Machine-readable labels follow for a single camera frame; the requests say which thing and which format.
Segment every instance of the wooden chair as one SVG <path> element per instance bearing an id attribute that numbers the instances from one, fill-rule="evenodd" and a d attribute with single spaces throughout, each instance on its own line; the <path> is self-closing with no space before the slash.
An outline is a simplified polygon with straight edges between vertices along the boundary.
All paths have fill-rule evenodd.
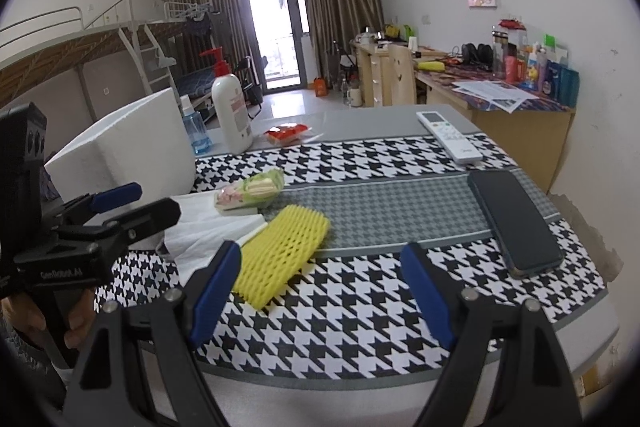
<path id="1" fill-rule="evenodd" d="M 391 105 L 414 105 L 417 103 L 414 77 L 414 58 L 406 46 L 389 44 L 392 84 Z"/>

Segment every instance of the white cloth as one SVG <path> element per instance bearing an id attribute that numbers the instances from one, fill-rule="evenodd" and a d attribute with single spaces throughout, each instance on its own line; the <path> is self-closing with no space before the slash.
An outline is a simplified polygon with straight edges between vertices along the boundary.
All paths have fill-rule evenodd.
<path id="1" fill-rule="evenodd" d="M 220 214 L 215 207 L 215 192 L 174 196 L 172 200 L 180 205 L 182 215 L 164 232 L 164 245 L 183 286 L 193 272 L 209 265 L 224 241 L 235 241 L 242 247 L 267 226 L 262 214 Z"/>

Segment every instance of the clear bottle with blue liquid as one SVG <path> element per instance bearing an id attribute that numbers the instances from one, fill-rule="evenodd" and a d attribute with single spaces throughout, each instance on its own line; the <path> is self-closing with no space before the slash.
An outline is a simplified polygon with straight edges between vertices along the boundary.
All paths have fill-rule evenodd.
<path id="1" fill-rule="evenodd" d="M 207 128 L 202 121 L 199 112 L 193 109 L 191 100 L 188 95 L 180 97 L 180 105 L 182 105 L 182 123 L 187 130 L 191 148 L 196 156 L 204 156 L 213 150 L 213 143 L 207 134 Z"/>

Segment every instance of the black and white houndstooth tablecloth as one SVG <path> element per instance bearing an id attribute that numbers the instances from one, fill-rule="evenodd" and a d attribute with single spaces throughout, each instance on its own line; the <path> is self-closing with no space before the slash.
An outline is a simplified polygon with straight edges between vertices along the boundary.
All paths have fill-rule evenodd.
<path id="1" fill-rule="evenodd" d="M 511 169 L 565 253 L 561 267 L 529 280 L 509 277 L 498 246 L 455 165 L 431 137 L 298 145 L 198 160 L 195 191 L 281 167 L 286 204 L 325 213 L 321 250 L 265 309 L 231 295 L 213 338 L 198 352 L 204 371 L 264 385 L 368 389 L 436 378 L 448 353 L 430 335 L 400 272 L 399 251 L 418 241 L 430 259 L 479 292 L 519 304 L 529 296 L 553 323 L 598 300 L 604 282 L 546 196 L 486 135 L 469 136 L 484 160 L 469 169 Z M 135 305 L 178 284 L 175 266 L 152 252 L 114 265 L 98 302 Z"/>

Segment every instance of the human hand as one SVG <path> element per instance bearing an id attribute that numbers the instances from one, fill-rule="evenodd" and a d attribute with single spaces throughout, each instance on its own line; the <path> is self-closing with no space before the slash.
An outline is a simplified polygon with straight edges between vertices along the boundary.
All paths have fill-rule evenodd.
<path id="1" fill-rule="evenodd" d="M 30 296 L 17 293 L 2 299 L 2 315 L 16 330 L 29 337 L 33 344 L 40 345 L 39 333 L 47 328 L 47 323 Z"/>
<path id="2" fill-rule="evenodd" d="M 69 349 L 78 349 L 95 320 L 95 288 L 86 289 L 68 315 L 69 331 L 65 333 L 65 344 Z"/>

